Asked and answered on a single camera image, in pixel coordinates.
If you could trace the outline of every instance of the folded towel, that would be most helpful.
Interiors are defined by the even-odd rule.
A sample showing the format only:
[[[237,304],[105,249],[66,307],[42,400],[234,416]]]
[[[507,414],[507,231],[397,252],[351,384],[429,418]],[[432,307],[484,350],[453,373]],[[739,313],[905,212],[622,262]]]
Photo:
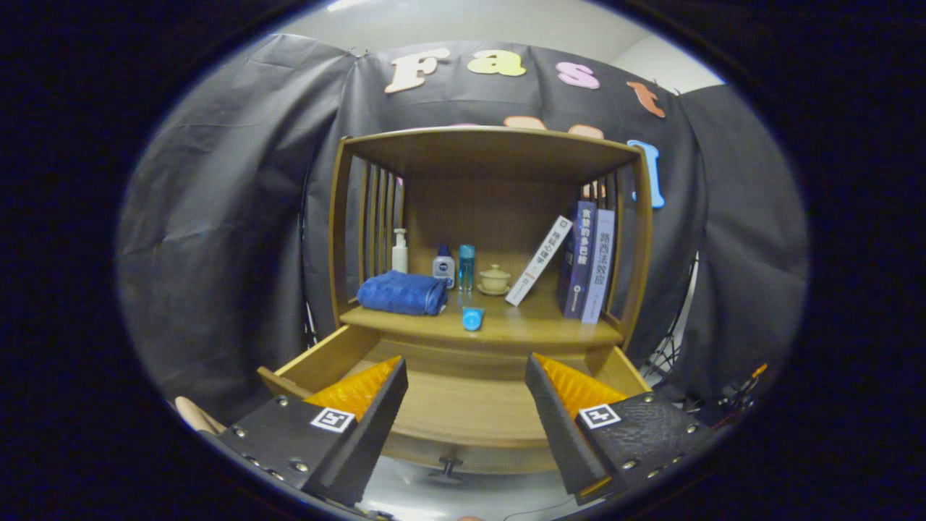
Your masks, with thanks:
[[[447,302],[447,286],[444,279],[392,270],[367,279],[357,300],[372,310],[436,315]]]

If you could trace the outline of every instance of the blue bottle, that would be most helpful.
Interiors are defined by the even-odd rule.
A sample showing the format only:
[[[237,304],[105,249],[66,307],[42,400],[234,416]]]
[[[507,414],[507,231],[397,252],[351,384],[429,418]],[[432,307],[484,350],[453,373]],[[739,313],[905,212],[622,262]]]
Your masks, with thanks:
[[[459,288],[464,293],[472,292],[473,268],[476,263],[476,248],[470,244],[460,245]]]

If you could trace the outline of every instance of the foam letter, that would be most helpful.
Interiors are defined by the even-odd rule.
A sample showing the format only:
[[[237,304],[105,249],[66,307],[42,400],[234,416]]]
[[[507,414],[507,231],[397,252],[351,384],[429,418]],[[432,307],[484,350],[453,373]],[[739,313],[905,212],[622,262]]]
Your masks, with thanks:
[[[644,151],[644,155],[646,156],[646,169],[649,170],[649,189],[653,196],[653,208],[662,208],[666,206],[666,199],[659,193],[659,176],[656,172],[656,158],[659,157],[659,150],[655,146],[635,139],[628,141],[627,145],[638,146]],[[633,192],[633,200],[636,200],[636,192]]]
[[[431,74],[437,70],[436,58],[448,56],[450,56],[450,49],[441,47],[394,59],[392,62],[395,65],[393,82],[386,85],[385,92],[395,93],[423,85],[424,78],[419,77],[419,70],[425,74]]]
[[[520,65],[520,56],[511,51],[479,51],[473,56],[467,69],[479,74],[503,74],[505,76],[520,76],[527,72]]]
[[[572,125],[572,128],[569,129],[569,133],[585,135],[588,137],[596,137],[598,139],[605,139],[605,133],[601,132],[601,129],[590,127],[588,125]]]
[[[557,70],[559,71],[557,77],[563,83],[585,89],[596,89],[601,86],[601,83],[595,78],[594,72],[584,65],[560,61],[557,63]]]
[[[533,116],[508,116],[505,118],[506,127],[517,127],[520,129],[546,130],[543,121]]]
[[[649,89],[646,88],[646,85],[638,82],[627,82],[627,85],[630,86],[637,93],[637,99],[640,100],[640,105],[643,105],[646,110],[649,110],[653,114],[656,114],[660,118],[666,117],[666,112],[656,106],[653,103],[654,99],[659,99],[655,94],[649,92]]]

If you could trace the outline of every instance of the cable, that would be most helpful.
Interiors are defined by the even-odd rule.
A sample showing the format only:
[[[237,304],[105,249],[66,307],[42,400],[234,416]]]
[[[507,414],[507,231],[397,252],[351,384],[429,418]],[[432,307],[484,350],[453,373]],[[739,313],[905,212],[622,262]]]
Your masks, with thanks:
[[[527,511],[527,512],[516,512],[516,513],[514,513],[514,514],[509,514],[509,515],[506,515],[505,518],[502,519],[502,521],[508,521],[508,518],[511,517],[512,515],[533,514],[534,512],[542,512],[542,511],[544,511],[544,510],[550,510],[551,508],[557,508],[557,507],[559,507],[559,506],[563,506],[564,504],[566,504],[566,503],[568,503],[568,502],[570,502],[570,501],[572,501],[572,498],[571,498],[571,497],[570,497],[569,499],[565,500],[564,502],[562,502],[562,503],[560,503],[560,504],[555,504],[555,505],[553,505],[553,506],[547,506],[547,507],[545,507],[545,508],[538,508],[537,510],[529,510],[529,511]]]

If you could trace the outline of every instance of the white wall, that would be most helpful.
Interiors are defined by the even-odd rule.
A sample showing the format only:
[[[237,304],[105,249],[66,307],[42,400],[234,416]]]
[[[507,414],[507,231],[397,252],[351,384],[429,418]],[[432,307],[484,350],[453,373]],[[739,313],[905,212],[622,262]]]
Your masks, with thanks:
[[[342,49],[354,47],[355,54],[427,42],[489,40],[538,45],[605,63],[650,34],[609,9],[581,0],[364,0],[334,11],[321,7],[292,19],[279,32]]]
[[[683,94],[724,83],[701,62],[655,34],[624,50],[610,64]]]

